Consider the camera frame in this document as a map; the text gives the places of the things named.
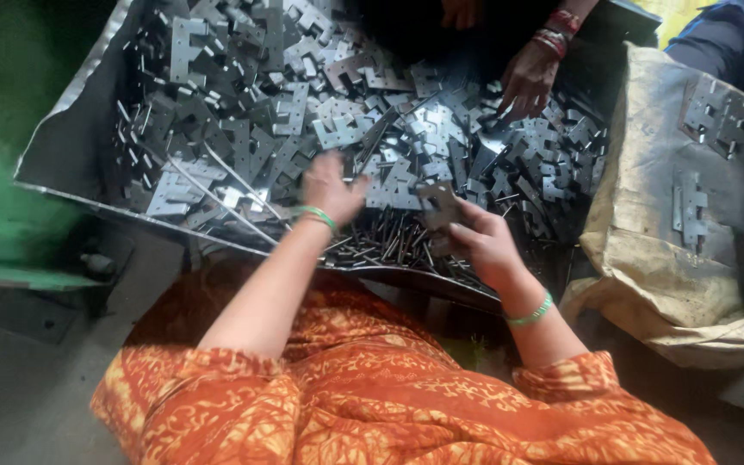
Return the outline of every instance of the woman's arm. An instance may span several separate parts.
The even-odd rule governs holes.
[[[342,174],[341,155],[329,152],[319,155],[304,177],[306,205],[320,208],[339,227],[355,216],[366,192],[366,180],[346,186]],[[217,317],[198,348],[280,357],[317,258],[331,236],[331,228],[317,216],[302,216]]]
[[[459,199],[473,229],[454,224],[449,233],[467,249],[479,278],[499,293],[504,313],[519,319],[544,303],[544,286],[524,267],[504,218]],[[552,304],[544,315],[524,325],[510,325],[525,366],[547,366],[588,350]]]
[[[561,0],[544,26],[507,65],[501,77],[504,97],[499,114],[510,104],[508,120],[535,118],[542,112],[567,46],[596,3],[598,0]]]

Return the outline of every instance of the green bangle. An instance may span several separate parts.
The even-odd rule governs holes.
[[[298,215],[304,214],[304,213],[310,213],[317,215],[321,220],[323,220],[324,223],[326,223],[335,233],[337,233],[337,225],[334,221],[329,217],[329,215],[325,214],[323,210],[321,210],[318,207],[313,207],[311,205],[301,205],[297,208]]]
[[[522,318],[507,318],[507,315],[504,315],[504,320],[507,321],[507,324],[510,326],[524,326],[525,324],[530,324],[531,322],[534,322],[542,317],[544,313],[547,313],[547,309],[550,308],[551,305],[553,305],[553,296],[550,295],[550,291],[545,291],[546,294],[544,296],[544,303],[541,307],[536,309],[535,312],[530,313],[526,317]]]

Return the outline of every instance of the orange sari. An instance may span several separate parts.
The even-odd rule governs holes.
[[[102,378],[91,408],[133,463],[714,463],[618,385],[608,353],[518,369],[510,386],[334,276],[316,279],[280,360],[194,349],[238,272],[173,285]]]

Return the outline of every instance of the woman's hand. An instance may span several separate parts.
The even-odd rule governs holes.
[[[470,29],[481,22],[481,0],[441,0],[444,18],[441,27],[455,27],[458,31]]]
[[[538,40],[530,40],[510,60],[501,77],[504,98],[499,106],[499,115],[504,113],[510,103],[512,110],[506,117],[507,121],[540,115],[553,88],[560,61],[555,50]]]
[[[461,198],[458,203],[461,213],[473,225],[473,229],[452,224],[449,233],[469,252],[469,259],[478,277],[500,295],[514,293],[532,283],[537,284],[538,281],[518,255],[516,243],[504,218]]]
[[[341,227],[352,220],[364,205],[366,176],[352,185],[343,182],[343,154],[329,151],[315,157],[304,175],[305,205],[320,208]]]

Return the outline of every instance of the pile of hinge parts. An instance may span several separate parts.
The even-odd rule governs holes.
[[[333,14],[307,0],[149,12],[125,45],[136,71],[118,101],[113,203],[269,251],[290,228],[312,158],[340,149],[346,178],[372,182],[327,266],[410,267],[485,289],[428,234],[422,210],[436,205],[417,193],[441,182],[498,214],[517,207],[536,238],[574,242],[584,215],[575,198],[594,193],[605,163],[586,101],[554,93],[543,118],[501,123],[498,83],[401,67]]]

